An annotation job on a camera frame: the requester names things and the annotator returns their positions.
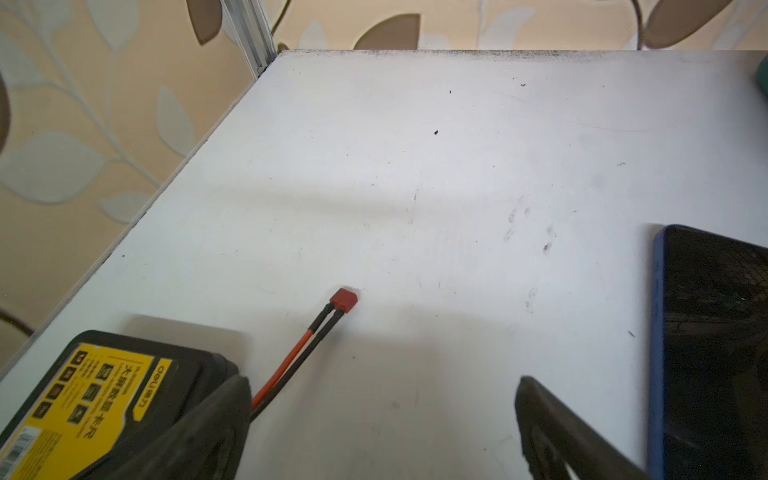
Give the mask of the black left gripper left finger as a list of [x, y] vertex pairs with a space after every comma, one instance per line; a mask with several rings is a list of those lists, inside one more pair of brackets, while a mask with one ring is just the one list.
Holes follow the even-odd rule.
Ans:
[[233, 479], [242, 458], [250, 413], [249, 382], [235, 375], [110, 477]]

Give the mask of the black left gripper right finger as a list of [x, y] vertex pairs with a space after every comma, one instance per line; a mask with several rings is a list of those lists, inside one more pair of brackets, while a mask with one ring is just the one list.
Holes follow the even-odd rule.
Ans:
[[532, 376], [520, 378], [515, 411], [534, 479], [646, 479], [648, 475]]

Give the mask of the blue-edged black smartphone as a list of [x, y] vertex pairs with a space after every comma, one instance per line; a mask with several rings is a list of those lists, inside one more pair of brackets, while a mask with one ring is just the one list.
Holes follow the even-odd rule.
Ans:
[[766, 478], [766, 248], [668, 225], [652, 272], [648, 474]]

